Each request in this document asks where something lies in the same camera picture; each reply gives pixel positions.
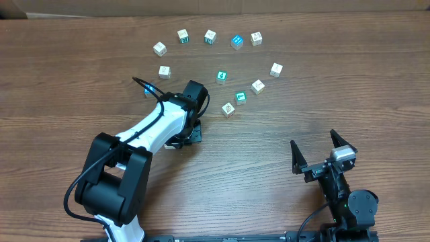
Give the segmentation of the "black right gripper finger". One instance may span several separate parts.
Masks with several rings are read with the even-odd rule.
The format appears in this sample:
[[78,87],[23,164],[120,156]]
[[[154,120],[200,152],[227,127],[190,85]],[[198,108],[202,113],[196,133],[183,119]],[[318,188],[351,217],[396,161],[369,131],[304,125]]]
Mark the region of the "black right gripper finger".
[[334,145],[335,148],[339,148],[339,147],[348,145],[348,146],[350,146],[350,148],[355,153],[358,152],[358,150],[353,145],[351,145],[344,138],[342,138],[334,129],[330,130],[330,135],[331,135],[331,139],[332,139],[332,142],[333,142],[333,145]]
[[301,174],[303,169],[308,167],[308,164],[294,140],[290,141],[290,146],[292,150],[292,173]]

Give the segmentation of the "blue D wooden block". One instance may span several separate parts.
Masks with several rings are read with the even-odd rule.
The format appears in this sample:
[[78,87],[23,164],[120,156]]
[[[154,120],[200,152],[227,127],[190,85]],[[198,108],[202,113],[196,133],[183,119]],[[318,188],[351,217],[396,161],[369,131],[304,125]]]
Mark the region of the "blue D wooden block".
[[166,145],[166,144],[164,144],[164,148],[167,149],[167,150],[176,149],[174,146],[172,146],[172,145]]

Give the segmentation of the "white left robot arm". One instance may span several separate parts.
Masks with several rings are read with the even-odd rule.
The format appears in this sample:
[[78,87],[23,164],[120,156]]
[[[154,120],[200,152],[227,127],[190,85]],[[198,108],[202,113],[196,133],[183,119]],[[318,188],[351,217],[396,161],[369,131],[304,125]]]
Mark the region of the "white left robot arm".
[[115,136],[104,132],[91,143],[81,174],[64,195],[66,213],[99,223],[103,241],[144,241],[138,222],[153,155],[161,148],[180,149],[202,140],[200,117],[210,102],[208,90],[189,81],[181,93],[162,92],[135,78],[152,94],[155,109],[137,125]]

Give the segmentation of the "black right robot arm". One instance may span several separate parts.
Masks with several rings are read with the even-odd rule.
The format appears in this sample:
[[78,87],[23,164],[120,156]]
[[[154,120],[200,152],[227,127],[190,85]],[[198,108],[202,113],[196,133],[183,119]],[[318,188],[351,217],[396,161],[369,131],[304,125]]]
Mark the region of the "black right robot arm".
[[[317,181],[326,203],[309,215],[298,231],[286,233],[286,241],[378,242],[378,233],[372,231],[379,198],[369,190],[350,190],[344,173],[355,167],[357,149],[330,130],[334,148],[322,163],[309,166],[294,140],[292,173],[303,174],[306,183]],[[323,209],[328,208],[332,223],[320,226],[318,231],[305,231],[304,227]]]

